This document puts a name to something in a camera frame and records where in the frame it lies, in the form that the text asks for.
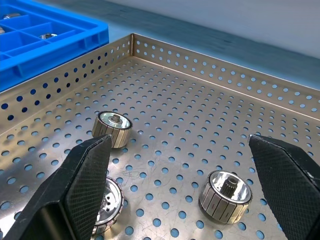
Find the perforated metal tray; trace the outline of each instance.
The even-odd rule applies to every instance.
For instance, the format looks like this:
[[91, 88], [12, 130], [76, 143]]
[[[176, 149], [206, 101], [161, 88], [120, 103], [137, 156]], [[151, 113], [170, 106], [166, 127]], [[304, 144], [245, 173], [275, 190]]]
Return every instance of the perforated metal tray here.
[[[105, 239], [285, 239], [248, 135], [296, 144], [320, 163], [319, 91], [136, 34], [1, 93], [0, 105], [3, 234], [69, 150], [92, 137], [103, 110], [133, 121], [128, 144], [111, 153], [125, 208]], [[216, 169], [251, 186], [239, 224], [214, 222], [198, 206]]]

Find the blue plastic bin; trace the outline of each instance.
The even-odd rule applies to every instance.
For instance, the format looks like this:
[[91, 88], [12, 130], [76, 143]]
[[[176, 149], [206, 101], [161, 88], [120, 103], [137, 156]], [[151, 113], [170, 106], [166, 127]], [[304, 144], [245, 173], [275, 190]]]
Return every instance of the blue plastic bin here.
[[31, 0], [0, 0], [0, 19], [0, 92], [109, 43], [106, 23]]

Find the gray floor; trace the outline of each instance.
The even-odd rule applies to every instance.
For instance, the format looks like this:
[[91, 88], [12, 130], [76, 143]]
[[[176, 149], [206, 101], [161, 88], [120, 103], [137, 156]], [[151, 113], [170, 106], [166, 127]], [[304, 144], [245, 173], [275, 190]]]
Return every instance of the gray floor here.
[[320, 59], [104, 0], [40, 0], [109, 23], [110, 42], [138, 33], [311, 88]]

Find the white wall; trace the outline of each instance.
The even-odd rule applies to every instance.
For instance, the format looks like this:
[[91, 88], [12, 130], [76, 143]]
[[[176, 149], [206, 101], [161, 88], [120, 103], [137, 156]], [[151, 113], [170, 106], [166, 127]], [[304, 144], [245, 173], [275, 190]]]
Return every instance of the white wall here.
[[320, 0], [107, 1], [320, 59]]

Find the cylindrical metal part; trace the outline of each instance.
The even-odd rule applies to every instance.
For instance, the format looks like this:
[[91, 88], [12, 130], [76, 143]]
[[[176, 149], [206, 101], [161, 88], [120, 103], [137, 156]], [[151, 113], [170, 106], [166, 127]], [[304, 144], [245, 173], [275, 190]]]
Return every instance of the cylindrical metal part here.
[[0, 27], [0, 34], [4, 34], [6, 31], [2, 28], [2, 27]]
[[116, 223], [124, 206], [124, 193], [115, 180], [106, 177], [101, 207], [92, 234], [101, 234]]
[[55, 34], [55, 33], [50, 33], [50, 32], [48, 32], [48, 33], [46, 33], [46, 34], [40, 35], [39, 38], [45, 40], [45, 39], [50, 39], [50, 38], [53, 38], [53, 37], [56, 37], [56, 36], [58, 36], [58, 35]]
[[199, 198], [204, 211], [225, 224], [238, 222], [251, 201], [249, 185], [227, 171], [211, 172]]
[[100, 112], [94, 122], [92, 136], [110, 134], [112, 147], [122, 148], [128, 142], [132, 130], [132, 122], [125, 116], [111, 111]]
[[20, 13], [13, 12], [13, 13], [8, 13], [8, 14], [3, 15], [2, 19], [11, 19], [11, 18], [19, 17], [19, 16], [21, 16]]

